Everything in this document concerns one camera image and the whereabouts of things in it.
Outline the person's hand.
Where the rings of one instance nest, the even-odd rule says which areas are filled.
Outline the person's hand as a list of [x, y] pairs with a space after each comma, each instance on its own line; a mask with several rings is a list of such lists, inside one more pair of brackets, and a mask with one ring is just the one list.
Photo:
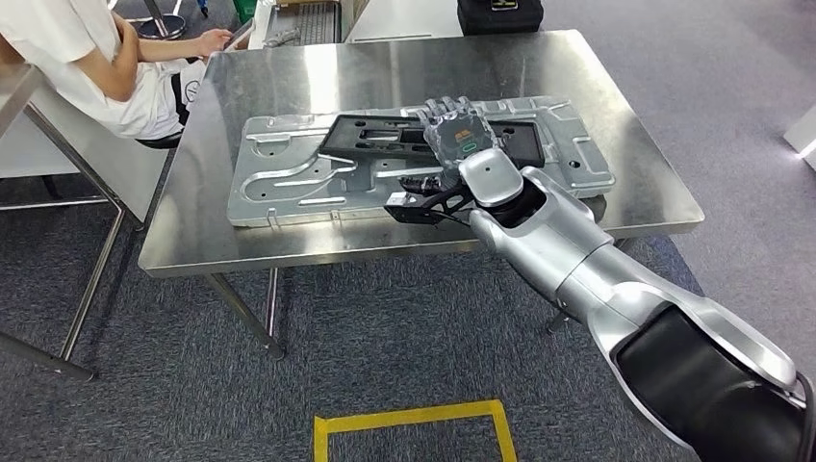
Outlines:
[[212, 29], [203, 32], [194, 41], [194, 55], [198, 57], [209, 57], [212, 53], [222, 51], [233, 33], [225, 29]]

